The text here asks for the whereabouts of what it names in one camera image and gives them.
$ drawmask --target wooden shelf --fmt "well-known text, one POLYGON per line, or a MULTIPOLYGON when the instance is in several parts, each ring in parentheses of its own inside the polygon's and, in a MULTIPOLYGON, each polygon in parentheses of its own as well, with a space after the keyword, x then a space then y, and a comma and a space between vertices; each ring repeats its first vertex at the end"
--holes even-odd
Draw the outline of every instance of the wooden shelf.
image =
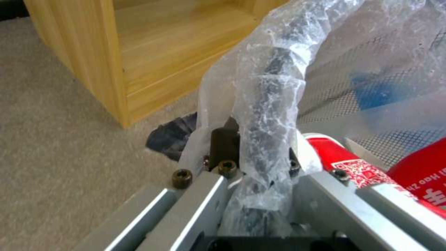
POLYGON ((194 91, 287 0, 25 0, 36 31, 128 127, 194 91))
POLYGON ((116 25, 131 95, 226 51, 257 20, 232 2, 148 0, 116 10, 116 25))

